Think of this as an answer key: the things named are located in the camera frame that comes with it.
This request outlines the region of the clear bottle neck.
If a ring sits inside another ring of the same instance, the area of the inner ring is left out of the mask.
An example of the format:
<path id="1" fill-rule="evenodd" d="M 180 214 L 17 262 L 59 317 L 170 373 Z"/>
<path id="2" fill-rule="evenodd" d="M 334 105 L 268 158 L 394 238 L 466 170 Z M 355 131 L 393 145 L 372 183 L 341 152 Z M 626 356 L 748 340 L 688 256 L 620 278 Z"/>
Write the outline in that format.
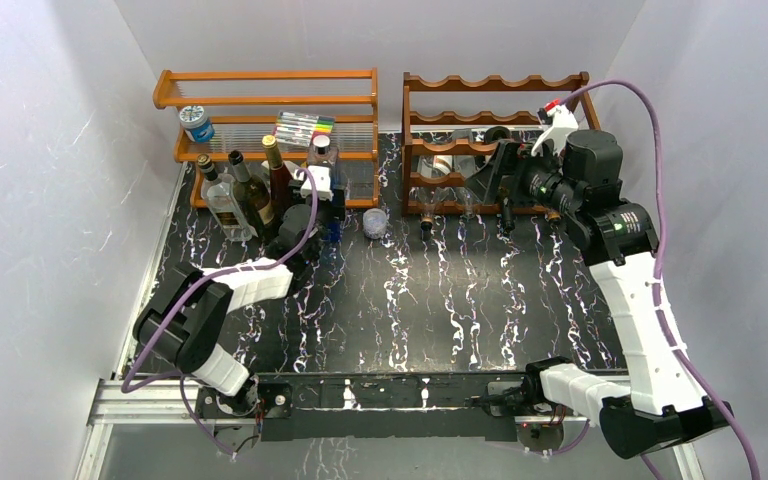
<path id="1" fill-rule="evenodd" d="M 473 131 L 471 129 L 457 129 L 452 133 L 454 140 L 466 139 L 468 141 L 473 139 Z M 470 178 L 478 170 L 475 155 L 454 155 L 453 156 L 454 170 L 459 173 L 464 179 Z M 475 217 L 475 195 L 466 186 L 457 187 L 455 189 L 456 197 L 460 204 L 463 206 L 462 218 L 465 221 L 471 221 Z"/>

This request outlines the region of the dark wine bottle black neck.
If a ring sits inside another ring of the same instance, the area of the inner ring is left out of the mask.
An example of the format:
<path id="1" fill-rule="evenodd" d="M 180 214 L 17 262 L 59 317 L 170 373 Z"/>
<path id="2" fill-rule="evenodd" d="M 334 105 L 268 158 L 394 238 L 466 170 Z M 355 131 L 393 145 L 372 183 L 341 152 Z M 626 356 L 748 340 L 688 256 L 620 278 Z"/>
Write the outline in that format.
<path id="1" fill-rule="evenodd" d="M 485 132 L 483 140 L 485 143 L 492 143 L 510 138 L 511 132 L 507 127 L 494 126 Z M 499 187 L 496 195 L 496 203 L 499 207 L 500 216 L 499 231 L 503 236 L 509 237 L 510 233 L 515 229 L 515 222 L 509 192 L 506 187 Z"/>

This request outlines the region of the dark red bottle gold cap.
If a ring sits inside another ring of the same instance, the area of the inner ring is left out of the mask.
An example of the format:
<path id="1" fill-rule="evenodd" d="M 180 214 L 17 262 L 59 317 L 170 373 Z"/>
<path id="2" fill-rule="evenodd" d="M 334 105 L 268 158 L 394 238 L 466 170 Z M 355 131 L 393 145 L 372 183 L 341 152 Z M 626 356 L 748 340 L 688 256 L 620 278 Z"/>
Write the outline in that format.
<path id="1" fill-rule="evenodd" d="M 293 176 L 283 160 L 277 138 L 274 135 L 265 135 L 261 144 L 269 166 L 271 202 L 276 217 L 282 222 L 287 210 L 293 205 L 290 188 Z"/>

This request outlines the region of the blue carton bottle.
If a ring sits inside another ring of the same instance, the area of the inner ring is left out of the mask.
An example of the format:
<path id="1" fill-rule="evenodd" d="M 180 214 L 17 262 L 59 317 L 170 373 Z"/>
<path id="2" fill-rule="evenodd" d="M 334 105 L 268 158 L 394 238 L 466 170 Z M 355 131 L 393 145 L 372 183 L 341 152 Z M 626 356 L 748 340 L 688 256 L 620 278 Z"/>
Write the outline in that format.
<path id="1" fill-rule="evenodd" d="M 316 135 L 308 153 L 307 166 L 320 166 L 329 169 L 330 191 L 332 199 L 320 208 L 320 221 L 327 229 L 326 239 L 337 243 L 342 237 L 342 222 L 345 219 L 346 184 L 338 166 L 338 148 L 332 145 L 328 135 Z"/>

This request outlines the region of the green wine bottle white neck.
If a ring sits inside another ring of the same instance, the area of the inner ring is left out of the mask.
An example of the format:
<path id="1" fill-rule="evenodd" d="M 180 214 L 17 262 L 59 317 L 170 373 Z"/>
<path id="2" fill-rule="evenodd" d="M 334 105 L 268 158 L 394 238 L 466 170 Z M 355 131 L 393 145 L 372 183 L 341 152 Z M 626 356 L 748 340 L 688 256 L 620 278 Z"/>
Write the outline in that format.
<path id="1" fill-rule="evenodd" d="M 251 174 L 240 151 L 232 150 L 228 160 L 234 177 L 234 198 L 258 238 L 266 244 L 276 236 L 278 225 L 270 192 L 260 177 Z"/>

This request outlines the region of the clear square liquor bottle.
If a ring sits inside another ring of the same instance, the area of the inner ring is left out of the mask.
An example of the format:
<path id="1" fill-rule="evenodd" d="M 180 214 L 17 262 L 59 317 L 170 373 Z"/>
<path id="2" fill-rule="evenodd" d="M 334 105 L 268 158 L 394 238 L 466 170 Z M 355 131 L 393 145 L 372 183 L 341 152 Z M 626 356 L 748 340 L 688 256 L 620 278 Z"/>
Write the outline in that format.
<path id="1" fill-rule="evenodd" d="M 200 154 L 196 163 L 204 177 L 201 196 L 225 236 L 232 242 L 250 241 L 254 230 L 233 195 L 233 177 L 220 171 L 207 154 Z"/>

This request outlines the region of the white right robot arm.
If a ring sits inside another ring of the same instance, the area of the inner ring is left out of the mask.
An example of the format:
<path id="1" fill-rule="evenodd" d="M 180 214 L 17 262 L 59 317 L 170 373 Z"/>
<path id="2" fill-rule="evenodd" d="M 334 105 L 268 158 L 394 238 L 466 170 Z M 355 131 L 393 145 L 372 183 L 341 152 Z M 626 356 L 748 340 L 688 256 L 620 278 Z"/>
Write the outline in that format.
<path id="1" fill-rule="evenodd" d="M 496 197 L 508 179 L 511 198 L 562 215 L 610 310 L 628 383 L 554 357 L 527 365 L 520 386 L 473 404 L 526 405 L 537 414 L 568 407 L 597 425 L 617 456 L 630 459 L 724 428 L 729 408 L 718 407 L 678 359 L 685 347 L 654 276 L 659 239 L 647 210 L 621 195 L 622 161 L 615 137 L 601 130 L 572 132 L 560 150 L 502 139 L 476 180 Z"/>

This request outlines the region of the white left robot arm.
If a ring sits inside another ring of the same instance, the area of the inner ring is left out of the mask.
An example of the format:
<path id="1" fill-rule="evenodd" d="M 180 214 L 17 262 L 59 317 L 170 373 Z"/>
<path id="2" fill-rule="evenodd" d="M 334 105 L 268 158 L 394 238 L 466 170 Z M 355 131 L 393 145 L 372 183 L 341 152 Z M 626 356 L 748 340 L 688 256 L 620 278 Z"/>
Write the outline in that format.
<path id="1" fill-rule="evenodd" d="M 192 377 L 220 394 L 235 416 L 254 411 L 259 400 L 255 374 L 219 342 L 227 316 L 263 301 L 297 293 L 321 256 L 322 233 L 340 216 L 345 188 L 322 180 L 295 181 L 298 200 L 284 214 L 262 257 L 233 266 L 176 266 L 139 314 L 132 336 L 140 347 L 123 392 L 146 386 L 134 379 L 149 355 L 171 366 L 168 377 Z"/>

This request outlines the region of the clear bottle copper cap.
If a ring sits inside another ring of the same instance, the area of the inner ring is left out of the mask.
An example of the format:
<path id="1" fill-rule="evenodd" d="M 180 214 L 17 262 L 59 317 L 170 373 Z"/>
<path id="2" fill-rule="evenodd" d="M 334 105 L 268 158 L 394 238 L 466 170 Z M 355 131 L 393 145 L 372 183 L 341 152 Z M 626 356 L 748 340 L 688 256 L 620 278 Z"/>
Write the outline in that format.
<path id="1" fill-rule="evenodd" d="M 550 224 L 557 225 L 562 221 L 563 214 L 556 209 L 547 207 L 545 212 L 545 218 Z"/>
<path id="2" fill-rule="evenodd" d="M 418 173 L 426 179 L 437 179 L 449 175 L 453 170 L 451 155 L 421 156 L 418 162 Z M 435 212 L 438 205 L 449 193 L 448 187 L 417 187 L 416 199 L 422 204 L 420 228 L 422 240 L 428 241 L 432 236 Z"/>

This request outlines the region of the clear bottle right copper cap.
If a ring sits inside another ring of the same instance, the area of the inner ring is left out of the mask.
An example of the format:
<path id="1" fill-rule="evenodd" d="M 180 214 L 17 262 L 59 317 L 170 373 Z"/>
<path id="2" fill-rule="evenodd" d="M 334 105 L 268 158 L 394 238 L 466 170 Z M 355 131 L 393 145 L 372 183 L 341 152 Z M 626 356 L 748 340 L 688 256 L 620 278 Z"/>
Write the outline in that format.
<path id="1" fill-rule="evenodd" d="M 545 212 L 545 218 L 550 224 L 557 225 L 562 221 L 563 214 L 556 209 L 547 207 Z"/>

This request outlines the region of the clear jar of paper clips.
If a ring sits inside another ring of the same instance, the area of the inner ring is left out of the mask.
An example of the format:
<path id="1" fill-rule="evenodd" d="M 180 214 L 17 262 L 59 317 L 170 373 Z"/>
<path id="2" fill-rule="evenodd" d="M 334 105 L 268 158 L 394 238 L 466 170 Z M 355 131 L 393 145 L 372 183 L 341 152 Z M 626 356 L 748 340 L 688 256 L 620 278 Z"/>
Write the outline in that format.
<path id="1" fill-rule="evenodd" d="M 368 209 L 362 216 L 364 235 L 371 240 L 383 238 L 387 233 L 388 224 L 388 214 L 380 208 Z"/>

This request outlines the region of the pack of coloured markers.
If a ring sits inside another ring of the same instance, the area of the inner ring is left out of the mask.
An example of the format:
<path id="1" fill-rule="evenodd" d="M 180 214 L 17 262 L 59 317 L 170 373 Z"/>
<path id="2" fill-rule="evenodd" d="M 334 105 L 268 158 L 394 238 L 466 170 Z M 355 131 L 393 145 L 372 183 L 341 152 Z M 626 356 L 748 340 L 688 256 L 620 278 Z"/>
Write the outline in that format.
<path id="1" fill-rule="evenodd" d="M 278 143 L 307 148 L 315 137 L 328 137 L 335 124 L 336 119 L 330 116 L 280 111 L 273 136 Z"/>

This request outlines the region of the orange wooden shelf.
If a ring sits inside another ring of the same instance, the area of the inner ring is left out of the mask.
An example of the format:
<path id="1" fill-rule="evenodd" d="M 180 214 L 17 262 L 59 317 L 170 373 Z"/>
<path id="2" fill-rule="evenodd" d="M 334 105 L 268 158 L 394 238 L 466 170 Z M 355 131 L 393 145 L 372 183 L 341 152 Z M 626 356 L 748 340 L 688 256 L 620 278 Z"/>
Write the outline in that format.
<path id="1" fill-rule="evenodd" d="M 352 192 L 346 205 L 376 207 L 379 182 L 379 89 L 375 68 L 349 70 L 200 71 L 160 73 L 152 94 L 160 110 L 178 113 L 201 106 L 214 128 L 205 142 L 178 133 L 173 157 L 193 162 L 202 153 L 224 161 L 232 150 L 246 160 L 265 159 L 263 136 L 276 127 L 281 112 L 333 118 L 332 141 L 349 167 Z"/>

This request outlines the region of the blue lidded round jar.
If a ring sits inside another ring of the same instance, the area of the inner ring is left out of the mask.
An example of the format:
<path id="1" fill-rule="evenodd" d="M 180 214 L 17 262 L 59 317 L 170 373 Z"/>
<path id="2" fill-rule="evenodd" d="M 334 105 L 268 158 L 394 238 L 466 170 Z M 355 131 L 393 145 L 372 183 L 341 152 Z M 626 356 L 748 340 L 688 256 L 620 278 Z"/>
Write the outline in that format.
<path id="1" fill-rule="evenodd" d="M 181 107 L 178 119 L 186 136 L 194 143 L 207 143 L 215 134 L 211 118 L 203 106 Z"/>

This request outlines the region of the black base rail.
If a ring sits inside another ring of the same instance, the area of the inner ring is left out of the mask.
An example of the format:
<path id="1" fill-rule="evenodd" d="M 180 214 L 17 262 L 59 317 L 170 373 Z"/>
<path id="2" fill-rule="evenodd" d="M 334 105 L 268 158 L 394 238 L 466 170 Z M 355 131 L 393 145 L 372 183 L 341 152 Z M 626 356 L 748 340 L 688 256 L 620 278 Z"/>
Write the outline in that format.
<path id="1" fill-rule="evenodd" d="M 541 448 L 585 423 L 569 407 L 520 399 L 520 372 L 261 375 L 264 438 L 482 438 Z"/>

